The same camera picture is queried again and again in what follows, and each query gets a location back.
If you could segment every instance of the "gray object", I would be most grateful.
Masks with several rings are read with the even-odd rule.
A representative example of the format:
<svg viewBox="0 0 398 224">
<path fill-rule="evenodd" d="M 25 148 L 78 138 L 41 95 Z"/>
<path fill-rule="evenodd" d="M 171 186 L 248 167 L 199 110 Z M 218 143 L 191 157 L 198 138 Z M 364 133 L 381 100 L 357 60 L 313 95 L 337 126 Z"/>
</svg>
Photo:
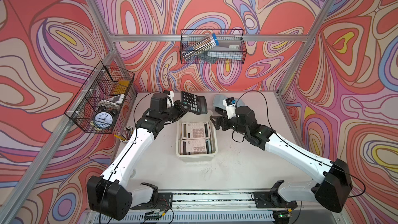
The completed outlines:
<svg viewBox="0 0 398 224">
<path fill-rule="evenodd" d="M 110 220 L 110 223 L 142 223 L 145 213 L 143 212 L 128 212 L 121 220 Z M 93 224 L 99 223 L 100 215 L 94 218 Z M 109 221 L 106 215 L 101 216 L 101 223 Z M 272 223 L 275 221 L 273 212 L 270 210 L 256 210 L 256 211 L 176 211 L 173 213 L 167 211 L 164 217 L 159 219 L 158 223 Z"/>
<path fill-rule="evenodd" d="M 220 47 L 227 47 L 232 49 L 239 49 L 241 45 L 241 40 L 219 40 L 218 45 Z"/>
<path fill-rule="evenodd" d="M 226 110 L 225 106 L 222 104 L 222 100 L 225 100 L 225 99 L 228 99 L 228 97 L 226 97 L 223 94 L 217 94 L 213 99 L 213 106 Z M 241 107 L 241 106 L 245 106 L 245 103 L 242 101 L 242 99 L 239 100 L 236 107 Z"/>
<path fill-rule="evenodd" d="M 212 47 L 211 49 L 209 49 L 208 52 L 211 51 L 240 51 L 237 48 L 229 48 L 229 47 L 220 47 L 220 46 L 216 46 L 216 47 Z"/>
<path fill-rule="evenodd" d="M 233 52 L 215 52 L 215 51 L 208 51 L 207 55 L 209 57 L 216 57 L 216 58 L 224 58 L 224 59 L 231 59 L 231 60 L 241 60 L 242 59 L 242 52 L 239 50 Z"/>
</svg>

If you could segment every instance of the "wire basket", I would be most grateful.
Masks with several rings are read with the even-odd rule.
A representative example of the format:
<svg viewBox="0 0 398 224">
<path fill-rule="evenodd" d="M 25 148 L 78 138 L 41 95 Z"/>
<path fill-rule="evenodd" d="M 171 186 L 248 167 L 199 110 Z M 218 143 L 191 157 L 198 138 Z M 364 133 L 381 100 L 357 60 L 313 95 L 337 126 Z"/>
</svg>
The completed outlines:
<svg viewBox="0 0 398 224">
<path fill-rule="evenodd" d="M 80 88 L 79 93 L 85 93 L 83 91 L 86 91 L 82 101 L 75 109 L 70 109 L 72 102 L 75 101 L 79 93 L 76 94 L 65 114 L 86 133 L 111 134 L 113 128 L 117 124 L 118 126 L 120 125 L 119 122 L 121 120 L 118 117 L 126 98 L 134 96 L 132 88 L 134 73 L 121 67 L 103 65 L 101 69 L 95 69 L 94 71 L 98 73 L 89 89 L 86 91 L 82 90 L 83 86 Z M 121 94 L 124 94 L 122 102 L 113 102 L 111 100 L 112 97 Z M 103 108 L 113 114 L 113 122 L 110 125 L 108 123 L 100 125 L 98 120 L 95 121 L 97 125 L 94 124 L 94 117 L 99 111 L 104 110 Z"/>
<path fill-rule="evenodd" d="M 218 50 L 194 50 L 192 45 L 202 40 L 209 34 L 216 34 L 220 45 L 222 43 L 228 44 L 234 42 L 234 46 L 239 46 L 238 49 L 232 51 L 218 51 Z M 243 41 L 243 30 L 234 29 L 182 29 L 181 30 L 181 46 L 180 46 L 180 61 L 181 64 L 243 64 L 246 59 L 246 45 Z"/>
</svg>

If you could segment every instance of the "white plastic tray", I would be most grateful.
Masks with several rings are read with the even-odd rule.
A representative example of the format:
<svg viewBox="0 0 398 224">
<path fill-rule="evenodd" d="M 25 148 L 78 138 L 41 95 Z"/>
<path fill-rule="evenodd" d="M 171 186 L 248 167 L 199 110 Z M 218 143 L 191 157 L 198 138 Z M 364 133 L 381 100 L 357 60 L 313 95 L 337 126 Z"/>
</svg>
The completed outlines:
<svg viewBox="0 0 398 224">
<path fill-rule="evenodd" d="M 185 162 L 199 162 L 212 160 L 218 153 L 216 128 L 210 121 L 210 116 L 213 116 L 211 110 L 207 110 L 207 114 L 196 115 L 191 112 L 187 112 L 184 117 L 177 121 L 177 135 L 176 135 L 176 155 Z M 181 155 L 181 124 L 183 122 L 209 122 L 210 124 L 210 142 L 211 147 L 215 150 L 211 154 L 195 154 L 195 155 Z"/>
</svg>

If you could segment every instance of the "white table surface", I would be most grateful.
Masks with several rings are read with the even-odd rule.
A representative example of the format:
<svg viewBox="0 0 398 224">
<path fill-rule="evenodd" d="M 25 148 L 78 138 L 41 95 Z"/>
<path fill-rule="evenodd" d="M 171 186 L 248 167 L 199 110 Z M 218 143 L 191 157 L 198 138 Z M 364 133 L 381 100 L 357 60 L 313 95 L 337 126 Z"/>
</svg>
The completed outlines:
<svg viewBox="0 0 398 224">
<path fill-rule="evenodd" d="M 135 104 L 147 93 L 139 93 Z M 195 93 L 206 97 L 207 107 L 218 115 L 212 106 L 213 98 L 219 92 Z M 241 92 L 222 92 L 227 97 L 236 100 Z M 265 92 L 263 95 L 268 102 L 269 120 L 272 127 L 287 140 L 295 142 L 289 126 L 278 105 L 275 93 Z M 147 96 L 137 107 L 135 120 L 150 106 L 151 96 Z M 175 93 L 174 100 L 180 99 L 180 93 Z M 269 126 L 266 105 L 263 97 L 256 92 L 244 95 L 241 100 L 254 110 L 259 124 Z M 131 114 L 128 124 L 134 126 Z M 136 175 L 129 181 L 127 190 L 141 182 L 152 183 L 161 190 L 189 190 L 189 189 L 269 189 L 278 180 L 291 182 L 308 181 L 311 178 L 281 157 L 249 142 L 236 143 L 231 139 L 232 130 L 216 132 L 218 154 L 206 162 L 184 162 L 176 156 L 176 128 L 177 124 L 167 125 L 159 133 L 156 140 L 140 158 Z M 234 134 L 237 141 L 242 135 Z M 118 153 L 125 144 L 121 144 Z"/>
</svg>

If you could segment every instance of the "clear pencil tube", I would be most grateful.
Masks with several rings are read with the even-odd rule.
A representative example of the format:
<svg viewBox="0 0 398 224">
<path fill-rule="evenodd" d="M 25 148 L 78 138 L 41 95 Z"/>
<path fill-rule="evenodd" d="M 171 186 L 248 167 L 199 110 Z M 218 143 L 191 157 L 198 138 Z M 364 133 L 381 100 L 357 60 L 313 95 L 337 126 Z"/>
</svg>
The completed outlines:
<svg viewBox="0 0 398 224">
<path fill-rule="evenodd" d="M 183 51 L 182 57 L 187 61 L 216 46 L 218 46 L 218 40 L 216 35 L 213 33 L 188 47 Z"/>
</svg>

